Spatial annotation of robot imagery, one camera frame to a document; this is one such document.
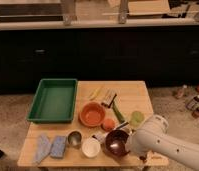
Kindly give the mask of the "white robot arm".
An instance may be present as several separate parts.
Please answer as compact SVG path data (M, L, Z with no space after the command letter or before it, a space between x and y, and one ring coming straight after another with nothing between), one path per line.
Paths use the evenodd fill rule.
M137 157L146 157L149 151L154 151L199 171L199 144L170 136L167 129L164 117L152 115L129 135L126 149Z

